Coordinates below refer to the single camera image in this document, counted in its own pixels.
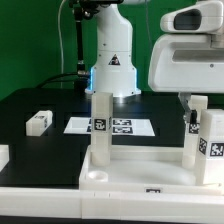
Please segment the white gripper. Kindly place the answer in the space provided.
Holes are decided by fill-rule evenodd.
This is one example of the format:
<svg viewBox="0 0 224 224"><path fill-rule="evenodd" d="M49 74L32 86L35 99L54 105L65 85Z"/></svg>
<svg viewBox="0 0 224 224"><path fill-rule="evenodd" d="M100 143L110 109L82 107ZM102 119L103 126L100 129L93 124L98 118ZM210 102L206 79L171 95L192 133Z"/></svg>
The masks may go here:
<svg viewBox="0 0 224 224"><path fill-rule="evenodd" d="M212 48L209 35L163 35L152 51L148 85L155 92L180 92L183 119L196 124L190 93L224 93L224 49Z"/></svg>

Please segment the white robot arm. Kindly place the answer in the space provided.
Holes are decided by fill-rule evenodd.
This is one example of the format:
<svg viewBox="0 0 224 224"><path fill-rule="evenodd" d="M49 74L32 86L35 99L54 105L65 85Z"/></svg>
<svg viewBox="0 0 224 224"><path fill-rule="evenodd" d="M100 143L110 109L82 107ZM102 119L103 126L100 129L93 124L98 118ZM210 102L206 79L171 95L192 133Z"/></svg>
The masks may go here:
<svg viewBox="0 0 224 224"><path fill-rule="evenodd" d="M124 98L139 93L132 64L132 25L119 4L146 0L87 0L84 12L97 18L97 62L89 90ZM185 120L196 113L188 106L193 93L224 93L224 0L197 0L160 20L164 34L156 41L148 85L157 92L177 92Z"/></svg>

